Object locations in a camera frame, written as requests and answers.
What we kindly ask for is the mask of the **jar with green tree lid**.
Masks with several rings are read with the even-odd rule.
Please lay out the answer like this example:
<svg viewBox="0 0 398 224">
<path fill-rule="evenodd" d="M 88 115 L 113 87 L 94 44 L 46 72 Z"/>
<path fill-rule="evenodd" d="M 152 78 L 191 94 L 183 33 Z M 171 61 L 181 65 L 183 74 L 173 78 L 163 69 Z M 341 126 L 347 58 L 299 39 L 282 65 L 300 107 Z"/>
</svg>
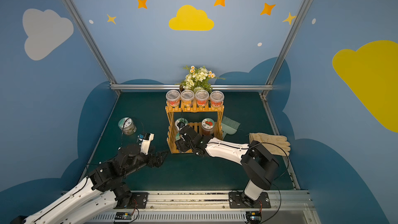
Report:
<svg viewBox="0 0 398 224">
<path fill-rule="evenodd" d="M 178 118 L 175 121 L 175 127 L 177 129 L 177 131 L 179 132 L 183 127 L 188 126 L 189 122 L 187 119 L 185 118 Z"/>
</svg>

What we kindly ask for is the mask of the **jar with strawberry lid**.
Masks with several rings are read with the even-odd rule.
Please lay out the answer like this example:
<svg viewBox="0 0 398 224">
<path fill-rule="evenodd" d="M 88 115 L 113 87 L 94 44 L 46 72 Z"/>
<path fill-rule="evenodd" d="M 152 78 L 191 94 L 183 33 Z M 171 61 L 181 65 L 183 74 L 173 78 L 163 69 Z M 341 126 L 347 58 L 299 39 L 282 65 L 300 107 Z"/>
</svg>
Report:
<svg viewBox="0 0 398 224">
<path fill-rule="evenodd" d="M 215 122 L 211 118 L 205 118 L 201 122 L 202 135 L 213 135 Z"/>
</svg>

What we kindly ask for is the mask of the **clear seed cup orange base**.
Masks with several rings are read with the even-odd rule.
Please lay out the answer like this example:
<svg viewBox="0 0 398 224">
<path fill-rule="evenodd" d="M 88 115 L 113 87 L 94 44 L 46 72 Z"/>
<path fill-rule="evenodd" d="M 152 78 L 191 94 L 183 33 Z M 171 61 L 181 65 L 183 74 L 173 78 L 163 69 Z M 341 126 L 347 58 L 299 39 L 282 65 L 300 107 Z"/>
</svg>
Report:
<svg viewBox="0 0 398 224">
<path fill-rule="evenodd" d="M 195 94 L 192 90 L 184 90 L 181 92 L 181 106 L 192 107 Z"/>
</svg>

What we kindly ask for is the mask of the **jar with floral lid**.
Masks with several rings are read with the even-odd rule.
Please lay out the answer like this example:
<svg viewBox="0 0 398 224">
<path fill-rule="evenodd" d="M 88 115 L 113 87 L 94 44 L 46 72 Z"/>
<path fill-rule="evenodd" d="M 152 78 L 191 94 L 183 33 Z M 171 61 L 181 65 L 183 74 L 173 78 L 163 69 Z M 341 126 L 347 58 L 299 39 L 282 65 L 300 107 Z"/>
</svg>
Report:
<svg viewBox="0 0 398 224">
<path fill-rule="evenodd" d="M 132 118 L 125 117 L 119 120 L 118 126 L 122 133 L 129 136 L 133 135 L 137 131 L 137 127 Z"/>
</svg>

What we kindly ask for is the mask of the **clear seed cup red base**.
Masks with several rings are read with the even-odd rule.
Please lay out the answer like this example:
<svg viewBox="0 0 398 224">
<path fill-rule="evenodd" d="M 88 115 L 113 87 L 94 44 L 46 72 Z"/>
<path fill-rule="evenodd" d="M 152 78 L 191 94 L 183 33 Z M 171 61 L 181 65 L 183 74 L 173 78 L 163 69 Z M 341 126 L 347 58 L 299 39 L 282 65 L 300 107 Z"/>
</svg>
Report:
<svg viewBox="0 0 398 224">
<path fill-rule="evenodd" d="M 178 90 L 170 90 L 166 93 L 167 104 L 170 107 L 180 106 L 180 92 Z"/>
</svg>

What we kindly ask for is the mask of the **jar with pineapple lid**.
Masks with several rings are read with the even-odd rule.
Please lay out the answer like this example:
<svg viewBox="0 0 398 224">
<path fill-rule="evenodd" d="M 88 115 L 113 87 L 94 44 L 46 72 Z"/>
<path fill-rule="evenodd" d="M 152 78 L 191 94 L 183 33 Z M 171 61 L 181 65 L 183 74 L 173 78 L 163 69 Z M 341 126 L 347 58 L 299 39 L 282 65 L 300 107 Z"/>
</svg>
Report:
<svg viewBox="0 0 398 224">
<path fill-rule="evenodd" d="M 180 140 L 180 139 L 181 139 L 180 134 L 177 133 L 176 136 L 175 136 L 175 141 L 178 141 L 178 140 Z"/>
</svg>

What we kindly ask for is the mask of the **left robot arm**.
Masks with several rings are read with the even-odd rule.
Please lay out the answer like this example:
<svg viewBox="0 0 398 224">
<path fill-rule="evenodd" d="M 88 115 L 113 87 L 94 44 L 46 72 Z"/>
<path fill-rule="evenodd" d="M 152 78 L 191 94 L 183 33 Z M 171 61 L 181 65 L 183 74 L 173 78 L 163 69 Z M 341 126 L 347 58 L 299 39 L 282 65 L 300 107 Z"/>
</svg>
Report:
<svg viewBox="0 0 398 224">
<path fill-rule="evenodd" d="M 17 216 L 13 224 L 80 224 L 114 207 L 132 204 L 132 193 L 123 180 L 143 167 L 159 168 L 168 151 L 150 153 L 139 144 L 120 148 L 80 183 L 52 204 L 30 216 Z"/>
</svg>

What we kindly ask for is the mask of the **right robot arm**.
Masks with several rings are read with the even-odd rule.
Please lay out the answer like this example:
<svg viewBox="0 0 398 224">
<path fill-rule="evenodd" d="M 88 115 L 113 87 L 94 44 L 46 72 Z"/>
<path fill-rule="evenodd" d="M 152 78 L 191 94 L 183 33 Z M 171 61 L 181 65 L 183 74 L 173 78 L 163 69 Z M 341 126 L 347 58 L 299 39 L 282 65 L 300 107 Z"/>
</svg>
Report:
<svg viewBox="0 0 398 224">
<path fill-rule="evenodd" d="M 179 131 L 175 144 L 179 152 L 192 150 L 201 157 L 223 158 L 241 165 L 249 178 L 241 197 L 250 203 L 257 201 L 263 191 L 270 190 L 279 169 L 275 156 L 258 141 L 226 142 L 211 135 L 202 136 L 187 125 Z"/>
</svg>

